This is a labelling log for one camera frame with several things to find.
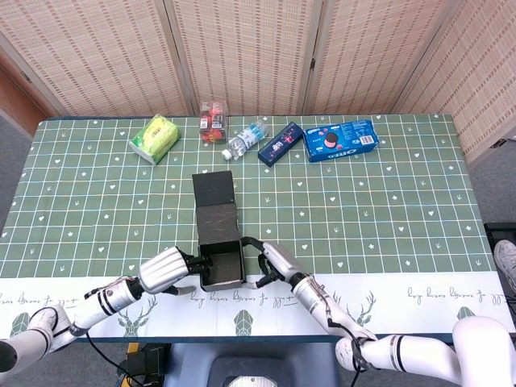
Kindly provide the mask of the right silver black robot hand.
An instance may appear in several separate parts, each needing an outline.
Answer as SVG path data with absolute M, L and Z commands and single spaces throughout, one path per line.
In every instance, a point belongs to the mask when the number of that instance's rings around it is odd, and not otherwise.
M 258 264 L 264 274 L 258 281 L 244 282 L 245 289 L 260 289 L 274 281 L 289 283 L 294 289 L 307 277 L 299 261 L 277 243 L 264 242 L 249 236 L 242 237 L 240 242 L 243 247 L 252 245 L 260 252 Z

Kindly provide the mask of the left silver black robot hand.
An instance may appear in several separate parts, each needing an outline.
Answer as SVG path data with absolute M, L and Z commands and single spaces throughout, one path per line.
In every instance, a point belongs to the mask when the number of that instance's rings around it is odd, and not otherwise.
M 187 276 L 209 274 L 211 265 L 210 258 L 186 254 L 178 247 L 172 247 L 139 267 L 139 283 L 149 294 L 182 296 L 193 293 L 196 286 L 176 287 L 175 284 Z

